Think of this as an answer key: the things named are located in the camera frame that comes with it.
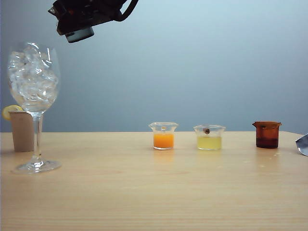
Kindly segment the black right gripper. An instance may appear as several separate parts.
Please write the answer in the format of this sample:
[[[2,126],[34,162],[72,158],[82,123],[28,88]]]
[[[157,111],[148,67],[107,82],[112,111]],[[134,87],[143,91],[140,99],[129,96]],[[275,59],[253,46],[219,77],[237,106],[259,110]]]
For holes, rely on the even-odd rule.
[[[124,0],[57,0],[48,12],[57,18],[57,32],[63,36],[67,30],[125,20],[128,12],[121,12],[124,3]]]

